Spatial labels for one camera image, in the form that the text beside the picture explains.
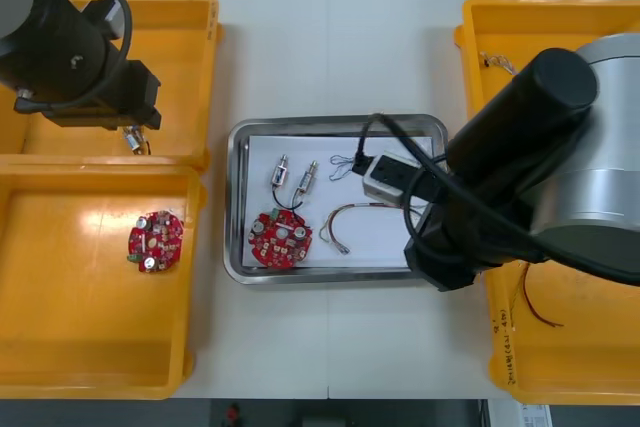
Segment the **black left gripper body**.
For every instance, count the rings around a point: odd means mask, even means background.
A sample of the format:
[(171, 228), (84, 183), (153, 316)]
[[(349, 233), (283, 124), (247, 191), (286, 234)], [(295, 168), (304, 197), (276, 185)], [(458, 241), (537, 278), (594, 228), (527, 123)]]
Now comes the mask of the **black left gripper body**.
[(162, 116), (156, 108), (161, 83), (139, 60), (130, 60), (109, 86), (88, 104), (51, 112), (47, 119), (61, 127), (143, 126), (159, 130)]

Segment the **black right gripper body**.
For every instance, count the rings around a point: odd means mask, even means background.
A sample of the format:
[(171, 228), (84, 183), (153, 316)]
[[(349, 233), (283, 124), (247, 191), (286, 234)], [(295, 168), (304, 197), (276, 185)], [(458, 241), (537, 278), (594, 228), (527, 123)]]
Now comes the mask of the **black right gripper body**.
[(427, 206), (422, 212), (403, 210), (409, 241), (404, 256), (409, 269), (440, 292), (471, 286), (478, 275), (493, 267), (474, 257), (455, 241), (444, 223), (444, 210)]

